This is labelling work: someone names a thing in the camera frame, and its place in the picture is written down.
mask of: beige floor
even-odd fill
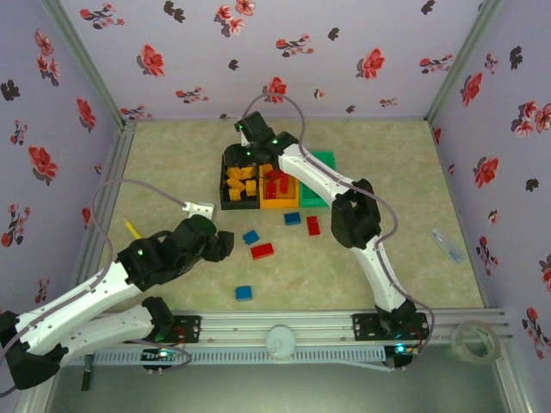
[[[269,120],[278,133],[298,136],[296,120]],[[223,150],[238,142],[231,120],[139,124],[125,177],[159,186],[181,200],[220,203],[218,186]],[[365,177],[399,216],[399,231],[385,242],[402,285],[430,306],[481,307],[480,294],[468,260],[455,264],[429,236],[438,227],[463,249],[459,226],[426,122],[309,120],[306,147],[335,152],[337,170]],[[283,210],[221,211],[215,224],[234,231],[236,245],[223,262],[200,262],[164,286],[117,305],[122,310],[147,295],[162,296],[171,310],[329,310],[370,309],[374,299],[353,255],[331,236],[329,208],[300,210],[317,214],[320,237],[309,237],[306,224],[285,226]],[[392,221],[382,211],[383,232]],[[121,188],[109,236],[115,251],[133,237],[124,226],[128,217],[144,236],[173,230],[185,218],[179,207],[146,189]],[[271,242],[275,255],[253,262],[241,237],[257,230]],[[234,288],[251,285],[254,299],[239,303]]]

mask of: blue block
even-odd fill
[[[243,235],[243,239],[247,245],[251,245],[260,239],[257,232],[252,230]]]
[[[285,225],[300,224],[300,214],[299,213],[286,213],[284,216],[285,216]]]
[[[252,299],[252,288],[250,286],[237,287],[235,289],[235,299],[237,301],[248,301]]]

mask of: lavender wall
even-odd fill
[[[61,3],[126,117],[196,119],[425,116],[481,0]]]
[[[23,312],[68,289],[115,123],[40,3],[3,4],[0,26],[0,308]]]
[[[504,2],[433,122],[488,298],[509,311],[541,411],[551,406],[550,20],[547,0]]]

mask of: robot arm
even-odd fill
[[[131,242],[117,255],[94,289],[91,285],[100,273],[34,311],[21,315],[6,311],[0,315],[3,347],[30,326],[6,352],[17,389],[28,389],[44,382],[59,370],[60,365],[80,354],[131,339],[149,337],[154,340],[155,336],[164,337],[168,333],[174,319],[163,300],[158,298],[146,299],[142,306],[126,313],[90,320],[118,302],[187,273],[201,259],[218,262],[230,255],[233,233],[217,233],[214,223],[207,218],[213,216],[214,209],[208,204],[193,204],[187,205],[186,210],[189,218],[173,232],[161,231]],[[33,323],[40,314],[69,299],[74,301],[43,321]]]
[[[321,163],[312,165],[306,157],[314,157],[304,148],[300,151],[297,138],[287,132],[276,136],[258,112],[239,120],[235,127],[241,134],[241,144],[226,149],[226,164],[246,166],[251,163],[270,163],[274,169],[294,176],[318,194],[331,206],[333,236],[345,248],[352,250],[368,278],[381,326],[390,332],[407,330],[416,307],[394,287],[405,291],[396,278],[382,243],[379,243],[378,250],[389,277],[375,251],[375,243],[381,234],[381,215],[377,203],[367,195],[344,186],[354,185],[372,194],[374,191],[371,184],[365,179],[353,182]],[[322,170],[330,172],[333,178]]]

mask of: yellow pencil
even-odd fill
[[[136,230],[134,225],[132,225],[132,223],[128,219],[124,218],[124,224],[127,226],[128,230],[134,236],[134,238],[136,238],[136,239],[142,238],[142,236],[139,234],[138,230]]]

